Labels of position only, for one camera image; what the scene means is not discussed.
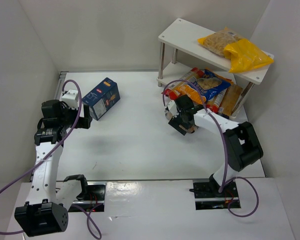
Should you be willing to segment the red spaghetti pack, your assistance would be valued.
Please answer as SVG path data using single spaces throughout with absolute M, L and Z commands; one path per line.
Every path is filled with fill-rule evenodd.
M 222 90 L 220 93 L 216 94 L 211 100 L 208 100 L 205 104 L 205 107 L 213 113 L 216 113 L 226 119 L 229 119 L 229 116 L 222 113 L 223 108 L 220 110 L 221 103 L 226 95 L 227 89 Z

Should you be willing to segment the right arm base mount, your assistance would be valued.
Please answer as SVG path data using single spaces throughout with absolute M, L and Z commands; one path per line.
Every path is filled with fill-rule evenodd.
M 196 210 L 227 209 L 229 204 L 231 209 L 241 208 L 235 182 L 228 184 L 221 193 L 218 190 L 213 190 L 212 185 L 208 181 L 194 181 L 192 185 L 189 192 L 194 195 Z

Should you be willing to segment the blue pasta box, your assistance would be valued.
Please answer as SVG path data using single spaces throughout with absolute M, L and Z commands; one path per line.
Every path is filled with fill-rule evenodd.
M 92 118 L 98 121 L 120 99 L 118 84 L 106 77 L 82 98 L 82 102 L 88 106 Z

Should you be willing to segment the tricolour fusilli pasta bag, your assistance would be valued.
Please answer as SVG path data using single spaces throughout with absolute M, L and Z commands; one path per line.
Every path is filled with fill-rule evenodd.
M 171 120 L 175 120 L 180 124 L 180 126 L 183 126 L 183 129 L 187 131 L 186 134 L 193 134 L 198 129 L 198 127 L 195 126 L 194 124 L 189 122 L 184 122 L 180 115 L 178 115 L 177 117 L 173 117 Z

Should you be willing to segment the brown spaghetti pack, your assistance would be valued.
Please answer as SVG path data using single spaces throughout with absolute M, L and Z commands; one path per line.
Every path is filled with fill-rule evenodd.
M 232 84 L 230 87 L 228 87 L 219 106 L 217 114 L 226 119 L 229 119 L 242 93 L 242 90 L 243 89 L 236 84 Z

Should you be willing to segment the clear macaroni pasta bag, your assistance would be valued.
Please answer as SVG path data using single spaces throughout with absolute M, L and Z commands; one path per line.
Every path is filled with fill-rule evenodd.
M 244 37 L 234 30 L 225 27 L 224 29 L 197 39 L 197 42 L 212 53 L 224 57 L 224 49 L 228 44 L 242 40 Z

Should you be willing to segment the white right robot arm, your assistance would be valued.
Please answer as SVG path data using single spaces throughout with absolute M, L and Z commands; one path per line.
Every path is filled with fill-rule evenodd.
M 216 195 L 220 195 L 239 172 L 264 155 L 250 122 L 239 123 L 224 118 L 201 104 L 195 105 L 187 95 L 170 100 L 165 107 L 165 115 L 168 124 L 182 135 L 202 128 L 221 136 L 225 160 L 208 180 L 209 191 Z

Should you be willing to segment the yellow pasta bag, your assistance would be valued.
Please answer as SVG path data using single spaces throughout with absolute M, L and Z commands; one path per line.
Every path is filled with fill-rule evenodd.
M 230 73 L 253 71 L 274 63 L 274 60 L 248 39 L 227 44 L 224 57 L 230 60 Z

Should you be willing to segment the blue macaroni pasta bag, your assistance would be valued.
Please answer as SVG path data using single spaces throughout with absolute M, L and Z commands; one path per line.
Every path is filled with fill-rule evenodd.
M 215 72 L 205 69 L 203 77 L 195 80 L 190 85 L 188 96 L 198 104 L 213 99 L 223 90 L 228 89 L 233 82 L 230 79 L 217 75 Z

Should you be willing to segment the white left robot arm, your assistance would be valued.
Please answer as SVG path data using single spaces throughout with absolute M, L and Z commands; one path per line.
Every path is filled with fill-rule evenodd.
M 87 192 L 84 175 L 67 176 L 57 189 L 59 161 L 66 137 L 73 129 L 89 129 L 89 107 L 77 101 L 48 100 L 42 103 L 43 117 L 34 135 L 35 169 L 29 194 L 23 206 L 15 209 L 14 218 L 28 237 L 64 232 L 69 223 L 68 211 L 80 194 Z

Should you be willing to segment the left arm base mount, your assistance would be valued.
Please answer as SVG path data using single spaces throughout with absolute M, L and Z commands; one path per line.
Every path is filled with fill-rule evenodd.
M 73 205 L 78 205 L 83 208 L 87 213 L 92 212 L 104 212 L 105 198 L 106 198 L 106 182 L 102 181 L 88 181 L 87 182 L 88 193 L 82 196 L 78 196 L 73 201 Z

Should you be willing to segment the orange red pasta bag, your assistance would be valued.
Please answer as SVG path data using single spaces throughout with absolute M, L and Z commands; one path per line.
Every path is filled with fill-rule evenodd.
M 204 76 L 204 71 L 194 67 L 180 79 L 195 85 L 197 81 Z M 204 103 L 207 102 L 208 97 L 200 85 L 197 86 L 198 90 L 200 91 L 200 93 L 198 93 L 192 86 L 184 81 L 175 81 L 170 83 L 169 86 L 163 90 L 162 94 L 165 97 L 168 97 L 170 100 L 176 100 L 180 96 L 187 95 L 193 102 L 197 104 L 202 104 L 201 98 L 203 99 Z

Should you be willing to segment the white two-tier shelf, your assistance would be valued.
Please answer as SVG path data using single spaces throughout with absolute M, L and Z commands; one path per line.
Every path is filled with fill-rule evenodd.
M 177 62 L 179 52 L 191 55 L 211 66 L 226 71 L 226 77 L 248 81 L 231 112 L 234 119 L 243 107 L 247 95 L 259 85 L 274 63 L 274 56 L 260 50 L 241 34 L 225 27 L 214 32 L 197 24 L 177 18 L 159 36 L 160 61 L 158 86 L 180 79 L 191 67 Z

